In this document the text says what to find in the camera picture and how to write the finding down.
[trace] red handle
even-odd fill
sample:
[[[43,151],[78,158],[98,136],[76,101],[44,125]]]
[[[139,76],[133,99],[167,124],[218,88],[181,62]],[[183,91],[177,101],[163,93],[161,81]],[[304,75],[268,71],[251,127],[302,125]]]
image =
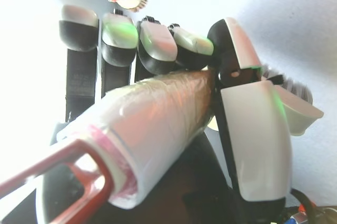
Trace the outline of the red handle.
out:
[[[99,154],[81,140],[61,142],[53,145],[51,149],[51,153],[45,158],[0,184],[0,199],[21,187],[27,178],[39,176],[54,166],[65,163],[83,185],[84,194],[51,223],[82,223],[109,199],[114,188],[110,172]],[[96,162],[98,170],[83,171],[74,165],[74,162],[86,153]]]

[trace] transparent plastic film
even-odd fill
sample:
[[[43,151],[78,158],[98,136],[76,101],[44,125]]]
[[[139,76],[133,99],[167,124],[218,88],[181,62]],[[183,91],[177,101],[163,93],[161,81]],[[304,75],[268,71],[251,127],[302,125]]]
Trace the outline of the transparent plastic film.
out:
[[[107,93],[58,135],[76,135],[102,156],[117,186],[110,202],[129,209],[156,183],[210,120],[214,75],[180,72]]]

